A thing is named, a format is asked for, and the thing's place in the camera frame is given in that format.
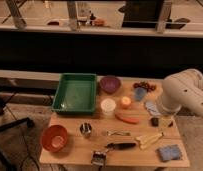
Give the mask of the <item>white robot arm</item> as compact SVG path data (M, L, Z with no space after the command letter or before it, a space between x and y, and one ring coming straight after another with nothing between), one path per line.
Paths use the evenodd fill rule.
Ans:
M158 111L163 116L171 116L184 106L203 118L202 84L203 74L197 69L167 76L162 81L162 93L156 99Z

